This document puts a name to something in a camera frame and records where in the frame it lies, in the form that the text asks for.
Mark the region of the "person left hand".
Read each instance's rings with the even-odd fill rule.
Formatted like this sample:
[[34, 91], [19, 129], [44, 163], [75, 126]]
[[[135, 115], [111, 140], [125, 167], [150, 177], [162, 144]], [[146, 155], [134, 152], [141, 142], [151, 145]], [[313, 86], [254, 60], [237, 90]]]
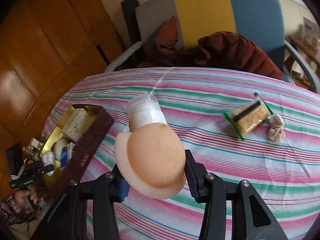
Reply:
[[28, 197], [34, 204], [37, 204], [39, 198], [37, 196], [37, 193], [34, 187], [31, 188], [30, 190], [18, 190], [15, 193], [15, 202], [18, 206], [27, 209], [28, 207], [24, 199]]

